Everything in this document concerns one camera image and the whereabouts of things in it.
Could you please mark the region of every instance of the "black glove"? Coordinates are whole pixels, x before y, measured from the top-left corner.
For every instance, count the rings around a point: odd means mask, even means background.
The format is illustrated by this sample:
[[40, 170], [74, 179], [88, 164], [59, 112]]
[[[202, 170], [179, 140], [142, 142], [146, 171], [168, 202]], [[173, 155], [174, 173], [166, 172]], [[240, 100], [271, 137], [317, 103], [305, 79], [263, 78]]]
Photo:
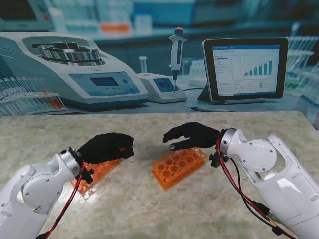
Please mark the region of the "black glove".
[[220, 136], [220, 132], [200, 123], [186, 123], [179, 127], [172, 128], [169, 132], [167, 132], [164, 135], [163, 143], [167, 143], [172, 139], [178, 139], [182, 136], [189, 139], [171, 144], [169, 146], [171, 151], [194, 147], [211, 148], [216, 144], [216, 140]]
[[127, 159], [134, 155], [133, 138], [121, 133], [100, 134], [90, 139], [78, 151], [86, 163], [103, 163]]

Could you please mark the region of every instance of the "tablet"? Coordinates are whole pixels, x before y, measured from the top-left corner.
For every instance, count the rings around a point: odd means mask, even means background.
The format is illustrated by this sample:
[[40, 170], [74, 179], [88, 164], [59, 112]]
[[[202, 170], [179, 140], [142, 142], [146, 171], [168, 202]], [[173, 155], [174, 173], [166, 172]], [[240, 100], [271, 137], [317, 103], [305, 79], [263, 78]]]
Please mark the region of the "tablet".
[[209, 39], [202, 47], [211, 101], [283, 96], [286, 38]]

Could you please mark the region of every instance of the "display screen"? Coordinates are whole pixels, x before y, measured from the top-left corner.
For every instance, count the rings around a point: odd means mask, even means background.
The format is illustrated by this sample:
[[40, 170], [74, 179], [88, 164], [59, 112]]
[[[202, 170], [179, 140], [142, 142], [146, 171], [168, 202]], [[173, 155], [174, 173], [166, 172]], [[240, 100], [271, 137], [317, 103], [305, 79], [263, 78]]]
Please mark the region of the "display screen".
[[36, 20], [27, 0], [10, 0], [1, 3], [0, 17], [3, 20]]
[[279, 45], [213, 46], [219, 96], [274, 94]]
[[159, 82], [159, 85], [161, 87], [169, 87], [169, 83], [167, 81], [161, 81], [161, 82]]
[[96, 86], [118, 86], [113, 77], [90, 78]]

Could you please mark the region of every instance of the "electronic pipette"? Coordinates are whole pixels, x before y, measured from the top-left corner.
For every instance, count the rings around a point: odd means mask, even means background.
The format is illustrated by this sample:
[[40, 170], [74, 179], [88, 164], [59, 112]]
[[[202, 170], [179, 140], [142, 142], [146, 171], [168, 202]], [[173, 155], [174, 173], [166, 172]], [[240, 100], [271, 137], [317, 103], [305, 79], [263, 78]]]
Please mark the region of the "electronic pipette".
[[175, 97], [175, 87], [177, 76], [180, 71], [181, 59], [183, 56], [183, 43], [187, 41], [187, 36], [183, 35], [184, 29], [178, 27], [175, 29], [174, 35], [170, 37], [170, 40], [173, 42], [170, 54], [170, 67], [171, 73], [173, 74], [174, 80], [174, 92], [173, 96]]

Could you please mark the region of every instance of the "marble countertop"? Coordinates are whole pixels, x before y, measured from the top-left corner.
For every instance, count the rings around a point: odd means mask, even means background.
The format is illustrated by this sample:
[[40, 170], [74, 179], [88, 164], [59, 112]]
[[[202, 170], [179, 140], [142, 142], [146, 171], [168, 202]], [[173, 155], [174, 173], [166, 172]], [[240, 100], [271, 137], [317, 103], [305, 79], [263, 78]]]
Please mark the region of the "marble countertop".
[[[26, 164], [48, 162], [97, 134], [125, 133], [135, 162], [121, 162], [86, 197], [77, 194], [51, 239], [279, 239], [246, 209], [221, 168], [206, 163], [164, 191], [151, 163], [169, 153], [163, 135], [196, 121], [244, 131], [248, 140], [279, 136], [319, 182], [319, 135], [300, 112], [12, 116], [0, 119], [0, 188]], [[215, 149], [204, 149], [208, 155]], [[234, 168], [228, 164], [230, 172]], [[240, 170], [243, 191], [260, 196]], [[73, 187], [66, 183], [43, 231], [49, 230]]]

